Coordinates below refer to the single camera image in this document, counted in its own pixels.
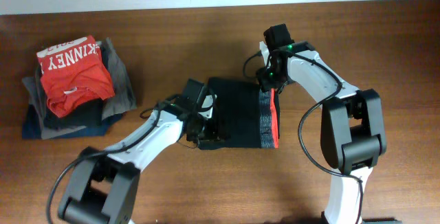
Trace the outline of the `black leggings with grey-red waistband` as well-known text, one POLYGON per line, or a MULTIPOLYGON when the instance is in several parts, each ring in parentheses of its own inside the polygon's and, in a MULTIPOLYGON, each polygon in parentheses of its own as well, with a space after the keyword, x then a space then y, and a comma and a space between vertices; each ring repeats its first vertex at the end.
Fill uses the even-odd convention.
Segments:
POLYGON ((276 90, 258 84, 214 77, 208 86, 216 95, 215 141, 199 141, 199 149, 278 148, 280 106, 276 90))

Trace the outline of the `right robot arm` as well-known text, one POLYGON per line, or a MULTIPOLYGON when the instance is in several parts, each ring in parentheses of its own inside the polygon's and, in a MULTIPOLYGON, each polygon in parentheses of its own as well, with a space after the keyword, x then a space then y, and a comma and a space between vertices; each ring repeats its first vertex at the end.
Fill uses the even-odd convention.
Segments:
POLYGON ((386 152, 382 102, 373 89, 349 84, 321 59, 307 41, 295 42, 285 24, 271 26, 260 44, 263 68, 256 73, 262 91, 281 92, 299 84, 314 100, 298 124, 298 141, 308 160, 331 175, 325 223, 363 223, 366 182, 386 152), (303 141, 303 126, 321 110, 320 147, 326 166, 319 164, 303 141))

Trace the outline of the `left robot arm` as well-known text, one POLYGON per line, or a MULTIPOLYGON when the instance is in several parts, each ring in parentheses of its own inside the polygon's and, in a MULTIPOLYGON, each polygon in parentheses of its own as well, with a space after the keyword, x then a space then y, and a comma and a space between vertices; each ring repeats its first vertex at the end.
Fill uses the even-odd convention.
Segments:
POLYGON ((104 150, 84 149, 66 167, 72 174, 58 218, 67 223, 132 223, 140 175, 163 150, 183 136, 196 146, 220 140, 216 100, 207 84, 190 79, 181 93, 141 112, 143 125, 120 142, 104 150))

